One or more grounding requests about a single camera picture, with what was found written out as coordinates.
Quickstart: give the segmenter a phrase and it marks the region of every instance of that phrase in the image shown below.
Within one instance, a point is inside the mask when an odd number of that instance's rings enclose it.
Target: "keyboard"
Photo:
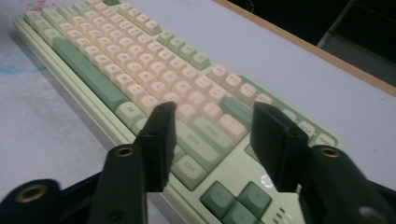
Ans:
[[[88,0],[26,11],[13,23],[116,145],[132,143],[156,105],[177,104],[162,196],[187,223],[304,223],[298,195],[276,191],[249,135],[258,101],[297,123],[309,146],[342,148],[312,119],[130,3]]]

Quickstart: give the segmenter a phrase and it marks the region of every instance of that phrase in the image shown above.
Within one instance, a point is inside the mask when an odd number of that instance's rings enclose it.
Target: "white desk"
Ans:
[[[32,7],[70,2],[75,1],[0,3],[0,198],[31,179],[54,178],[63,188],[73,185],[98,172],[105,148],[111,147],[24,49],[11,25],[11,18]],[[396,189],[396,90],[251,15],[257,23],[210,0],[128,2],[338,135],[369,179]]]

